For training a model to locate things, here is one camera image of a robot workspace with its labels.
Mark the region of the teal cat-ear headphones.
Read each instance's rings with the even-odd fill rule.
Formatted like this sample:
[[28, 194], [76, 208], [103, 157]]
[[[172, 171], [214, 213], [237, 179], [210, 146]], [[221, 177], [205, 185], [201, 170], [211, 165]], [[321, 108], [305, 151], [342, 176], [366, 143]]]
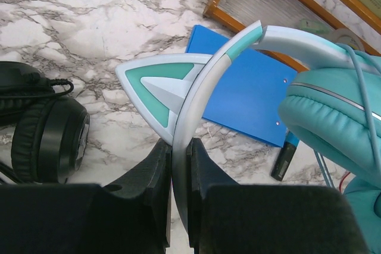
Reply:
[[202, 118], [255, 136], [303, 141], [354, 175], [345, 196], [380, 252], [380, 58], [288, 27], [255, 22], [229, 40], [208, 32], [182, 54], [118, 65], [140, 115], [172, 148], [180, 218], [189, 226], [186, 148]]

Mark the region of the black blue headphones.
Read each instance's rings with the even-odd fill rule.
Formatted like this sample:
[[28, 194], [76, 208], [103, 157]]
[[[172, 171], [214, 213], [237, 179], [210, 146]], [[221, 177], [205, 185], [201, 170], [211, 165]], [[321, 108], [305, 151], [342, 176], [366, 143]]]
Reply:
[[81, 166], [90, 116], [69, 93], [68, 79], [49, 79], [22, 62], [1, 62], [1, 125], [15, 124], [11, 165], [15, 183], [67, 182]]

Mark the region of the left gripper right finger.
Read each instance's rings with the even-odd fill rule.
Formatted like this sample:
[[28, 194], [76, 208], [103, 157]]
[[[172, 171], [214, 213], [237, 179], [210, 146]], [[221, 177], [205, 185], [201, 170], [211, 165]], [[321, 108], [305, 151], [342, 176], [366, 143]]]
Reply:
[[239, 184], [202, 141], [186, 150], [188, 237], [196, 253], [367, 253], [345, 198], [322, 186]]

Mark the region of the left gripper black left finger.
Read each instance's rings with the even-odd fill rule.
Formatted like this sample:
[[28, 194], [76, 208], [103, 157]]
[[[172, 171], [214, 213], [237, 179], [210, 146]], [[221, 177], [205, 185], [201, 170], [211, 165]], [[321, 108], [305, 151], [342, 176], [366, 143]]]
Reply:
[[2, 253], [164, 253], [170, 244], [171, 148], [106, 186], [1, 186]]

